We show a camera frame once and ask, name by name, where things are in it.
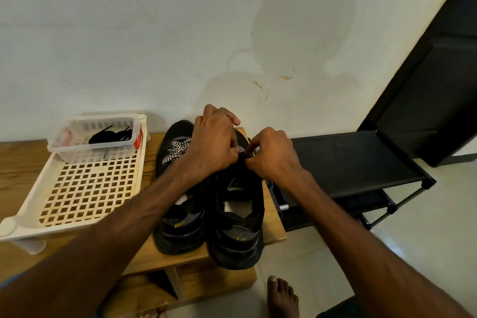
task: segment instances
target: bare foot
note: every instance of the bare foot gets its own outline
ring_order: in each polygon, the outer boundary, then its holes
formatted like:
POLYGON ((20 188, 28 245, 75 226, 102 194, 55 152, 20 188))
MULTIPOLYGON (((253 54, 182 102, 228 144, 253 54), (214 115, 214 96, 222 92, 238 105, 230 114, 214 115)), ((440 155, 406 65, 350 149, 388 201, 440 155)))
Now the bare foot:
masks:
POLYGON ((299 318, 298 297, 286 280, 269 277, 267 305, 270 318, 299 318))
POLYGON ((161 313, 161 310, 158 309, 150 309, 144 312, 136 314, 137 318, 167 318, 167 314, 165 312, 161 313))

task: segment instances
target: white wall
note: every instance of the white wall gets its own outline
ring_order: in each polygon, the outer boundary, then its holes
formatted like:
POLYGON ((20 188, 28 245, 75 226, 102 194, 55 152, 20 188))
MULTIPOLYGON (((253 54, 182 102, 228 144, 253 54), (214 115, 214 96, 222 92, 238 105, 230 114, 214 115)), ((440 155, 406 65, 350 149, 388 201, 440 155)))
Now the white wall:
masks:
POLYGON ((249 134, 353 131, 444 1, 0 0, 0 140, 93 111, 165 130, 206 103, 249 134))

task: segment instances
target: floor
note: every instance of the floor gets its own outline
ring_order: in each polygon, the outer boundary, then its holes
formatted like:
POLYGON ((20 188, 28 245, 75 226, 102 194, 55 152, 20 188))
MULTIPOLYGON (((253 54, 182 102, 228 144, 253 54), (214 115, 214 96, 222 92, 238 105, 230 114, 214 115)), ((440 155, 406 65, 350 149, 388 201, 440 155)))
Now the floor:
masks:
MULTIPOLYGON (((416 162, 437 185, 377 225, 373 233, 477 316, 477 161, 436 169, 416 162)), ((418 186, 398 186, 386 192, 397 202, 418 186)), ((381 213, 366 217, 372 221, 381 213)), ((286 242, 267 246, 256 270, 259 279, 251 289, 171 310, 169 318, 267 317, 265 283, 269 275, 293 285, 302 318, 315 317, 353 295, 312 227, 290 232, 286 242)))

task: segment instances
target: wooden surface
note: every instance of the wooden surface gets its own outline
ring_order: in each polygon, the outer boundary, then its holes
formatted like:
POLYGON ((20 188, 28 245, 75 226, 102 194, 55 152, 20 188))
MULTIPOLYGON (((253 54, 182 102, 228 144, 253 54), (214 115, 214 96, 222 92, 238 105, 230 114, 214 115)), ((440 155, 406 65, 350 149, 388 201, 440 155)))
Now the wooden surface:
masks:
MULTIPOLYGON (((163 133, 153 133, 151 140, 147 142, 142 188, 154 179, 156 154, 163 137, 163 133)), ((0 143, 0 220, 17 213, 49 156, 44 140, 0 143)), ((265 183, 263 186, 265 217, 262 230, 263 240, 267 245, 286 240, 286 233, 265 183)), ((46 248, 37 255, 28 255, 10 243, 0 243, 0 282, 32 267, 72 238, 73 236, 49 238, 46 248)), ((205 244, 183 255, 161 254, 154 246, 152 238, 149 237, 124 274, 179 266, 207 257, 205 244)))
POLYGON ((226 270, 210 258, 199 263, 176 267, 182 298, 177 299, 147 275, 139 274, 121 279, 104 306, 106 318, 140 313, 160 308, 174 309, 218 295, 250 288, 257 281, 255 268, 226 270))

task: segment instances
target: black sneaker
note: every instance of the black sneaker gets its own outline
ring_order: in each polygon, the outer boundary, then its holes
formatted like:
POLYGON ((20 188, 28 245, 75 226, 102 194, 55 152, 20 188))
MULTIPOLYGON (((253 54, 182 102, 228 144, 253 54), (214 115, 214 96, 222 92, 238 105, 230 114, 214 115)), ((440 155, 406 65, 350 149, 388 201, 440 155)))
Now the black sneaker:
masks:
MULTIPOLYGON (((188 149, 194 124, 187 120, 174 123, 166 132, 156 159, 156 177, 162 175, 188 149)), ((178 255, 199 248, 205 242, 206 181, 189 189, 165 213, 153 232, 161 253, 178 255)))
POLYGON ((213 177, 215 194, 209 204, 207 247, 226 269, 248 269, 263 250, 262 179, 245 165, 248 141, 236 130, 241 147, 238 161, 213 177))

